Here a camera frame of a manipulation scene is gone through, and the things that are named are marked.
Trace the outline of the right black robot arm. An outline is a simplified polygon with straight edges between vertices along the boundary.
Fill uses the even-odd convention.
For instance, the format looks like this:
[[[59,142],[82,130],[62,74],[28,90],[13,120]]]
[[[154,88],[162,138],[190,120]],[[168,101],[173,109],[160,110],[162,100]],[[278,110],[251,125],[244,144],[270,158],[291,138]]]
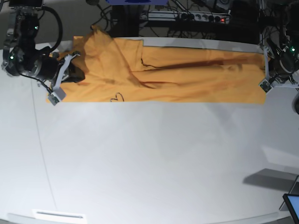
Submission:
[[[85,79],[84,72],[72,63],[81,53],[75,51],[61,57],[55,51],[63,37],[62,21],[42,0],[11,0],[9,7],[13,11],[9,16],[1,68],[11,77],[23,76],[39,82],[48,92],[48,100],[56,105],[66,97],[61,84],[79,83]],[[58,38],[52,47],[36,49],[39,11],[51,13],[57,21]]]

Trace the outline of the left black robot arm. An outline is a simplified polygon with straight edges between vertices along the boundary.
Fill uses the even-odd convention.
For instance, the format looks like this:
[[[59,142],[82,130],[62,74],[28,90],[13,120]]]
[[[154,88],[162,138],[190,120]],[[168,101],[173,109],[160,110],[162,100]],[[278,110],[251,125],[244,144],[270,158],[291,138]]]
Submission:
[[[298,90],[293,78],[299,73],[299,2],[259,0],[258,24],[265,78],[261,89],[268,94],[275,87]]]

